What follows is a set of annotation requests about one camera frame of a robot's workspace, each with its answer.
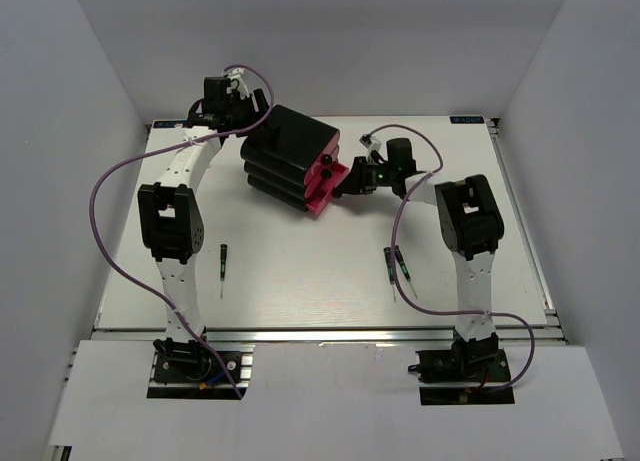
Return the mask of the pink bottom drawer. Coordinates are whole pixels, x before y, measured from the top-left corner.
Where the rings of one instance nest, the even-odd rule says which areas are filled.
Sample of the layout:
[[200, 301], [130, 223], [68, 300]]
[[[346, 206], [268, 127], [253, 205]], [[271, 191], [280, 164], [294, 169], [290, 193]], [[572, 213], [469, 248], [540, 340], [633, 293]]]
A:
[[331, 179], [306, 187], [304, 195], [305, 207], [313, 216], [318, 217], [323, 212], [333, 198], [333, 189], [344, 180], [348, 172], [349, 169], [341, 164], [341, 169]]

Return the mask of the pink drawer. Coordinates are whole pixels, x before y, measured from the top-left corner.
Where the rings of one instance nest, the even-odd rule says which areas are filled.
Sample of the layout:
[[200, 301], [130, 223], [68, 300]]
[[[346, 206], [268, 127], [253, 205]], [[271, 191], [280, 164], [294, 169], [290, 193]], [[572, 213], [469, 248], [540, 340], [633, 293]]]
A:
[[317, 185], [326, 180], [329, 180], [340, 169], [341, 164], [337, 161], [334, 161], [330, 165], [322, 164], [321, 162], [314, 163], [305, 175], [305, 186], [311, 187], [312, 185]]
[[323, 212], [333, 198], [333, 189], [344, 180], [348, 172], [349, 169], [341, 164], [341, 169], [331, 179], [306, 187], [304, 195], [305, 207], [313, 216], [318, 217]]
[[321, 153], [318, 155], [318, 157], [314, 161], [312, 167], [314, 169], [327, 169], [329, 166], [331, 166], [335, 162], [338, 152], [339, 152], [339, 139], [333, 138], [322, 149]]

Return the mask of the black drawer cabinet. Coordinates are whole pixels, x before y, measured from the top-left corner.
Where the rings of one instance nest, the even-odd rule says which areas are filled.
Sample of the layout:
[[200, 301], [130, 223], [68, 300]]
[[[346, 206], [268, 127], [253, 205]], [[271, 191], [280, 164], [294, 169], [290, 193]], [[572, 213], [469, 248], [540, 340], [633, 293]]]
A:
[[248, 183], [301, 211], [307, 171], [338, 128], [282, 105], [274, 107], [261, 129], [243, 142], [240, 156]]

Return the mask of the small green precision screwdriver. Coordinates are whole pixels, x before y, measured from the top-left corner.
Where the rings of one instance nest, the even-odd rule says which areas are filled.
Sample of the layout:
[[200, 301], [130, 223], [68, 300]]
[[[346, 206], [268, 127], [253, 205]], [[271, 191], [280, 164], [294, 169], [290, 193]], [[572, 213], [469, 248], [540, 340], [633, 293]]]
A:
[[220, 299], [223, 299], [224, 297], [224, 282], [226, 279], [227, 258], [228, 258], [228, 245], [226, 243], [222, 243], [220, 245], [220, 250], [219, 250]]

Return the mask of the pink top drawer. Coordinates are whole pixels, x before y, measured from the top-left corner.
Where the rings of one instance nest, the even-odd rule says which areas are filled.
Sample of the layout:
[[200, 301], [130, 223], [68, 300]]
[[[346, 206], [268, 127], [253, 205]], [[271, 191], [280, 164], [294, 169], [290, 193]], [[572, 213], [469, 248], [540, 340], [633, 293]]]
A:
[[335, 162], [338, 152], [339, 152], [339, 139], [333, 138], [322, 149], [321, 153], [318, 155], [318, 157], [314, 161], [312, 167], [314, 169], [327, 169], [329, 166], [331, 166]]

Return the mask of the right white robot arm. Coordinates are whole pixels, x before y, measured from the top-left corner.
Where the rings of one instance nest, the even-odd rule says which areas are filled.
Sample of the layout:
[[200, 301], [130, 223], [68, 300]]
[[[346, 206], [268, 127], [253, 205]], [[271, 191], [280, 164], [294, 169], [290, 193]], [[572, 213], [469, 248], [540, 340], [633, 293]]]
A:
[[493, 339], [491, 272], [505, 226], [486, 176], [438, 182], [433, 172], [417, 169], [409, 139], [387, 141], [386, 156], [379, 153], [380, 142], [373, 135], [363, 135], [360, 143], [367, 154], [354, 159], [334, 195], [369, 195], [379, 187], [389, 187], [401, 199], [392, 225], [393, 240], [409, 202], [435, 207], [443, 242], [455, 265], [458, 309], [452, 313], [454, 338], [464, 343]]

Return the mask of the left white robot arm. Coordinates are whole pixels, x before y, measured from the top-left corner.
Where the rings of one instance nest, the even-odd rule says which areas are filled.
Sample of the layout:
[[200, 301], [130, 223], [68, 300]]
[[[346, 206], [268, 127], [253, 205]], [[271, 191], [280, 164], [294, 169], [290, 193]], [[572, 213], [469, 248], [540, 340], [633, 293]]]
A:
[[229, 134], [246, 135], [269, 109], [262, 90], [249, 90], [244, 72], [235, 67], [204, 80], [203, 97], [190, 108], [185, 123], [186, 146], [176, 151], [156, 182], [141, 185], [137, 192], [143, 244], [170, 301], [165, 336], [176, 343], [189, 343], [205, 333], [195, 279], [205, 235], [197, 189]]

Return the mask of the blue label sticker left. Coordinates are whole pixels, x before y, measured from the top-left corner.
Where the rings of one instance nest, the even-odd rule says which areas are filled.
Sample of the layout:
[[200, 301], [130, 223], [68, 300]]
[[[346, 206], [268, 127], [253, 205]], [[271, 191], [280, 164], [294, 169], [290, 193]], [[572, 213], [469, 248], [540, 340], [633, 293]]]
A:
[[183, 128], [185, 120], [155, 120], [152, 124], [153, 129], [175, 129]]

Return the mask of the blue label sticker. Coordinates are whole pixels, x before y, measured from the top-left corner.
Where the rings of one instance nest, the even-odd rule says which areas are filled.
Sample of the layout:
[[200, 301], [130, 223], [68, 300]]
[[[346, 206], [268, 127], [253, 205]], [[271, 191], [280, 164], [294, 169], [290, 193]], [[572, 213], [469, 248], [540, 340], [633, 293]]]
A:
[[185, 120], [155, 120], [152, 124], [153, 129], [175, 129], [183, 128]]
[[485, 124], [483, 116], [449, 116], [451, 124]]

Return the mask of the blue label sticker right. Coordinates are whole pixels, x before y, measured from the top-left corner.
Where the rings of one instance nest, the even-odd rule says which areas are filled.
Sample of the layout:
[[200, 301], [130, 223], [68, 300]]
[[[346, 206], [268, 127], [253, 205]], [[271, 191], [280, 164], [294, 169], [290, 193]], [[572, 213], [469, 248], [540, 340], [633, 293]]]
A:
[[483, 116], [449, 116], [451, 124], [485, 124]]

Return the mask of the white foreground board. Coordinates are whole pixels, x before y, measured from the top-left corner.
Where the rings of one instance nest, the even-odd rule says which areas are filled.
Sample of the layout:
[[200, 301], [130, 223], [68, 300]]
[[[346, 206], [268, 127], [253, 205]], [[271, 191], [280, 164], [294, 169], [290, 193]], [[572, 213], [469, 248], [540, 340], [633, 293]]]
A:
[[424, 406], [411, 347], [255, 348], [240, 400], [152, 400], [152, 349], [86, 341], [50, 441], [75, 460], [603, 460], [617, 439], [586, 352], [537, 350], [510, 405]]

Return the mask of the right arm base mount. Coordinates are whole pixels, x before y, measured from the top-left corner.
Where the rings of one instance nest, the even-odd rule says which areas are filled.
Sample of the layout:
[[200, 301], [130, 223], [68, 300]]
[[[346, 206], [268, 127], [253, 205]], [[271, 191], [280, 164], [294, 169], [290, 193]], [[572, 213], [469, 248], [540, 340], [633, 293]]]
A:
[[456, 335], [448, 349], [421, 350], [407, 372], [419, 381], [423, 406], [513, 405], [506, 353], [493, 333], [483, 340]]

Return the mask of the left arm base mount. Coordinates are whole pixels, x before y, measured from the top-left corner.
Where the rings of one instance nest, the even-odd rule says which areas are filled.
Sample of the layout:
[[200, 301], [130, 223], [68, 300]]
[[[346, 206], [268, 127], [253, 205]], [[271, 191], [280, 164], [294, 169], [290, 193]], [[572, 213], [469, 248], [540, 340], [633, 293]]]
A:
[[239, 401], [247, 390], [241, 351], [218, 351], [216, 357], [195, 340], [171, 338], [156, 339], [153, 347], [148, 399]]

